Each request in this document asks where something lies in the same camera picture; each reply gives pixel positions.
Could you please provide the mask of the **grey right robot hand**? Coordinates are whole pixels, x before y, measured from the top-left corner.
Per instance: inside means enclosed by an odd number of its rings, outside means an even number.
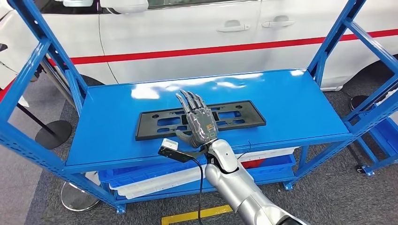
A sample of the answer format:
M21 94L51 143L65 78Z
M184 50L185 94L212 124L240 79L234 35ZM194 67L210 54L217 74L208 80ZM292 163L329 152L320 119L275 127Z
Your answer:
M211 109L207 107L201 96L191 91L180 90L180 92L176 94L176 98L186 114L191 135L177 130L177 137L195 149L216 140L218 128Z

